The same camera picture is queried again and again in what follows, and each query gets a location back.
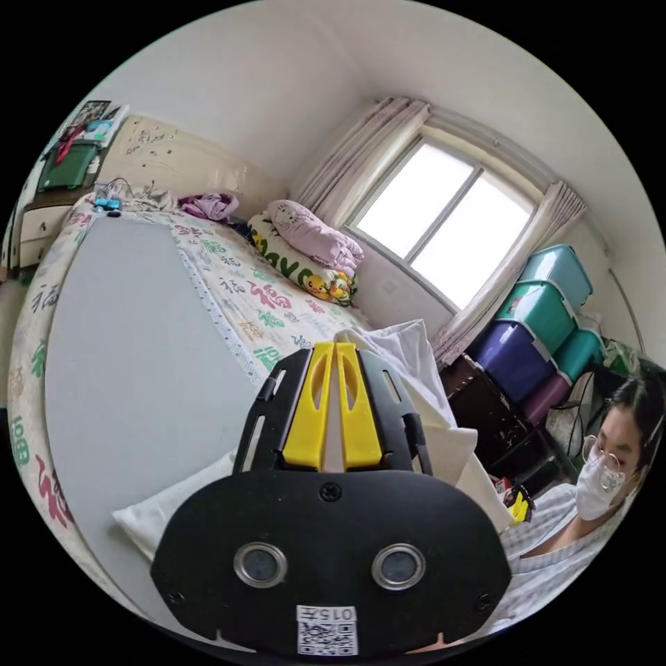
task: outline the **pillow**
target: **pillow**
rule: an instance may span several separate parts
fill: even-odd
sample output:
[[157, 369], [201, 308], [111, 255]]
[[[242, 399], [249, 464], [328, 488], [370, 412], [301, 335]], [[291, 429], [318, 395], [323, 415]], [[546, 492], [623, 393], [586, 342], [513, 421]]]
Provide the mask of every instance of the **pillow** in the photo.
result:
[[249, 222], [257, 252], [284, 277], [311, 295], [338, 305], [351, 305], [357, 292], [356, 277], [325, 268], [292, 248], [273, 226], [268, 215], [255, 215]]

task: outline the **white pillow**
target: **white pillow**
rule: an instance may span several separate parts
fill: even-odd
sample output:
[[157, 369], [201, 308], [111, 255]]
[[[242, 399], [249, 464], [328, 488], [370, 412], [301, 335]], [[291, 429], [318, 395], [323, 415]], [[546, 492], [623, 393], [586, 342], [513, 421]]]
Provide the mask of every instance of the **white pillow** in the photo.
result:
[[178, 507], [197, 490], [201, 490], [213, 481], [229, 476], [233, 471], [235, 459], [236, 451], [234, 450], [179, 484], [167, 488], [139, 504], [114, 511], [113, 518], [135, 546], [152, 562], [167, 523]]

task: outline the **beige curtain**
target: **beige curtain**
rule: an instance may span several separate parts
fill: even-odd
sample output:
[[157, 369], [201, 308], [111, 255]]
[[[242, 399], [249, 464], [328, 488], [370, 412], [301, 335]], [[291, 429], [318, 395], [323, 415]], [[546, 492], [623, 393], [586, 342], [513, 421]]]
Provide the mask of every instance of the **beige curtain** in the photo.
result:
[[431, 115], [430, 104], [406, 97], [374, 104], [292, 199], [329, 226], [342, 226]]

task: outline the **black hair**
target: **black hair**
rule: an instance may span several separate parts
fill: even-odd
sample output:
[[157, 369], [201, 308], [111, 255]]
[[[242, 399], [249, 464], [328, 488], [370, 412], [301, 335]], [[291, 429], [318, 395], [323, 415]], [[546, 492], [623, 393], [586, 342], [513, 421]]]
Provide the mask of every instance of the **black hair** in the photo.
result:
[[637, 470], [649, 466], [665, 429], [666, 402], [663, 385], [657, 375], [630, 377], [608, 401], [612, 407], [630, 409], [640, 430], [640, 456]]

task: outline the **sticker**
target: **sticker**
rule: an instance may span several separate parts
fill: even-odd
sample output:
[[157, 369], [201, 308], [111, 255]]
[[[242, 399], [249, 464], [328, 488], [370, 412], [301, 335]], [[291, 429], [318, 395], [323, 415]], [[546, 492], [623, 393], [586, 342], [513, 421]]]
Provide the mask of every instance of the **sticker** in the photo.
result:
[[518, 296], [517, 298], [514, 298], [511, 301], [511, 304], [509, 305], [509, 314], [514, 314], [515, 311], [518, 309], [518, 305], [520, 301], [522, 300], [522, 296]]
[[348, 657], [359, 653], [354, 606], [296, 606], [298, 653]]

